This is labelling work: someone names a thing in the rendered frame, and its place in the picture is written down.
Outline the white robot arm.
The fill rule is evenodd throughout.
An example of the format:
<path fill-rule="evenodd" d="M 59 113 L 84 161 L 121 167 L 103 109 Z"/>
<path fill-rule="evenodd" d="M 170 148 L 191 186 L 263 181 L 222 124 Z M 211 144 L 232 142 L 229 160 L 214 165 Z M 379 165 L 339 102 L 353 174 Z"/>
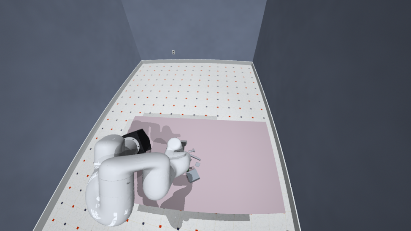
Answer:
<path fill-rule="evenodd" d="M 85 193 L 91 217 L 105 226 L 123 224 L 134 207 L 134 172 L 139 170 L 146 197 L 153 201 L 162 199 L 174 178 L 189 169 L 191 157 L 184 152 L 186 145 L 187 140 L 174 137 L 169 139 L 164 154 L 137 154 L 140 145 L 133 137 L 111 134 L 96 142 L 94 172 Z"/>

